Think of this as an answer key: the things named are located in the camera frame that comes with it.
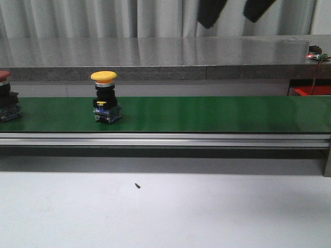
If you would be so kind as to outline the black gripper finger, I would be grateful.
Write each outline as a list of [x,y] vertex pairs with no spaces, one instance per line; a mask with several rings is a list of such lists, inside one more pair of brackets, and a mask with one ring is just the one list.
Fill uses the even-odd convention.
[[244,6],[244,17],[252,23],[257,22],[276,0],[247,0]]
[[198,22],[210,29],[218,20],[227,0],[200,0],[198,7]]

